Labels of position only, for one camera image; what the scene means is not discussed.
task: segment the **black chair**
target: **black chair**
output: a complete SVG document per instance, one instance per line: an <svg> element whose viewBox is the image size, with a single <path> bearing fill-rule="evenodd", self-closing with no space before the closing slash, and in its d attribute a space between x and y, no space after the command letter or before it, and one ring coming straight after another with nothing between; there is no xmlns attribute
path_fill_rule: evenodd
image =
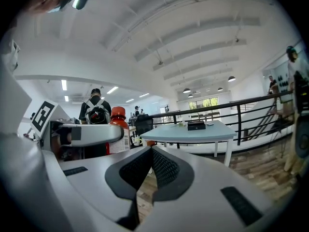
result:
<svg viewBox="0 0 309 232"><path fill-rule="evenodd" d="M150 118L148 114L139 115L135 122L135 128L136 128L135 134L137 136L140 136L145 132L151 131L153 129L153 126L154 126L154 120ZM132 138L133 136L130 137L131 148L139 147L133 144Z"/></svg>

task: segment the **bag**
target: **bag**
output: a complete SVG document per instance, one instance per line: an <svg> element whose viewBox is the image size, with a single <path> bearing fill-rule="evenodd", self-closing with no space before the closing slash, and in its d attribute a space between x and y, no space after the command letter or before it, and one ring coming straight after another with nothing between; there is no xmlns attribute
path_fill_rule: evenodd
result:
<svg viewBox="0 0 309 232"><path fill-rule="evenodd" d="M111 115L103 106L103 100L100 100L96 105L89 100L86 102L87 108L85 117L87 124L108 124L111 120Z"/></svg>

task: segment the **red bottle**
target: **red bottle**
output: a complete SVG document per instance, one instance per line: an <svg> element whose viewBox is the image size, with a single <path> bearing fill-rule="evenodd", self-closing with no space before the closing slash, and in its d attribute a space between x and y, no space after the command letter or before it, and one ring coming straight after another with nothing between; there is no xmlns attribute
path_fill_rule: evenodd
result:
<svg viewBox="0 0 309 232"><path fill-rule="evenodd" d="M124 129L124 137L117 142L106 144L106 154L115 154L130 149L129 125L126 123L126 110L121 106L112 108L110 125L118 125Z"/></svg>

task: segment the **metal railing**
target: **metal railing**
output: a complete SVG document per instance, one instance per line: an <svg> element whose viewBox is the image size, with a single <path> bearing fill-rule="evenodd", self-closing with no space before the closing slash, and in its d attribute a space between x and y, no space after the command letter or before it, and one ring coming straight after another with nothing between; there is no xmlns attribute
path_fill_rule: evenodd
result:
<svg viewBox="0 0 309 232"><path fill-rule="evenodd" d="M262 97L256 97L256 98L250 98L250 99L245 99L245 100L241 100L241 101L232 101L230 103L227 104L221 104L221 105L217 105L217 106L211 106L211 107L203 107L203 108L197 108L197 109L192 109L192 110L185 110L185 111L175 111L175 112L169 112L169 113L163 113L163 114L156 114L156 115L150 115L151 118L156 119L156 118L162 118L162 117L169 117L169 121L168 122L163 122L163 123L154 123L154 125L161 125L161 124L176 124L177 123L177 118L176 116L181 116L181 115L185 115L185 114L191 114L191 113L199 113L199 112L206 112L206 111L211 111L211 110L217 110L217 109L223 109L223 108L231 108L231 107L236 107L237 108L237 113L234 114L229 114L229 115L219 115L219 116L213 116L212 119L218 119L218 118L223 118L223 117L229 117L229 116L237 116L237 122L233 122L233 123L227 123L225 125L227 126L231 126L231 125L238 125L238 129L235 131L238 133L237 135L237 139L234 139L234 141L237 141L237 145L240 145L241 140L243 141L247 141L249 138L253 138L253 137L258 137L262 134L266 134L266 133L270 133L272 131L274 131L276 128L271 128L270 130L264 131L264 129L266 128L267 125L275 123L276 120L274 121L270 121L267 120L265 123L259 123L257 126L254 127L250 127L250 128L242 128L242 124L246 123L246 122L250 122L250 121L254 121L254 120L258 120L258 119L262 119L264 120L265 118L274 116L274 114L266 114L264 116L259 116L256 118L252 118L252 119L247 119L247 120L242 120L241 115L245 114L245 113L251 113L251 112L256 112L259 110L263 110L263 109L268 109L270 110L271 108L275 107L275 104L272 104L270 106L266 106L266 107L262 107L262 108L258 108L258 109L251 109L249 111L241 111L241 106L244 106L246 104L252 104L255 102L259 102L259 101L265 101L265 100L269 100L269 99L273 99L273 98L277 98L277 97L281 97L281 96L285 96L285 95L290 95L292 94L292 91L286 91L280 94L274 94L274 95L267 95L267 96L262 96ZM290 113L287 116L283 117L281 116L280 119L283 121L284 119L292 116L294 113ZM185 120L185 122L188 121L199 121L202 119L192 119L192 120ZM293 124L293 121L287 122L285 124L281 124L280 126L280 130L286 128L287 126ZM244 135L243 137L241 136L241 132L245 132L248 130L255 130L259 127L262 127L262 130L258 130L258 133L251 133L250 135Z"/></svg>

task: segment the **black rubber pad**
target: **black rubber pad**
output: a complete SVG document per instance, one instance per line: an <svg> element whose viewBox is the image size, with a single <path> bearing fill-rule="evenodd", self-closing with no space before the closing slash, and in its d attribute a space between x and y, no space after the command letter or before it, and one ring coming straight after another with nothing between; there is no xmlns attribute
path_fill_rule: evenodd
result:
<svg viewBox="0 0 309 232"><path fill-rule="evenodd" d="M73 175L73 174L79 174L81 172L85 172L87 170L88 169L86 169L85 167L78 167L78 168L72 168L72 169L64 170L63 173L65 174L65 176L70 176L70 175Z"/></svg>
<svg viewBox="0 0 309 232"><path fill-rule="evenodd" d="M223 188L221 192L247 226L262 217L262 214L235 187Z"/></svg>

